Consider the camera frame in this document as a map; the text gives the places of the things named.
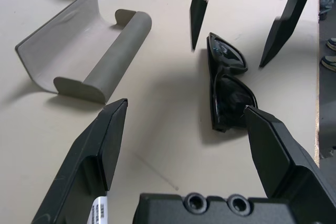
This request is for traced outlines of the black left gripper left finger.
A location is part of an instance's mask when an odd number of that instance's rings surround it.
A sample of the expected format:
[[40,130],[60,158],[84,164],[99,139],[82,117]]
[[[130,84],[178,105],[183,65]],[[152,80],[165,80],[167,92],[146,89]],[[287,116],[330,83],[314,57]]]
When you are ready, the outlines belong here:
[[106,105],[76,138],[33,223],[88,221],[94,200],[111,188],[127,107],[127,99]]

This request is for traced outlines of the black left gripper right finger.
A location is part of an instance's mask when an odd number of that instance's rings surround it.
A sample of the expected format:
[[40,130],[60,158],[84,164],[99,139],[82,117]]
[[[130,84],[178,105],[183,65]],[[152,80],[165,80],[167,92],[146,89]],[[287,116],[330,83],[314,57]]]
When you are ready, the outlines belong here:
[[244,110],[251,155],[267,195],[264,223],[335,223],[335,191],[310,154],[272,114]]

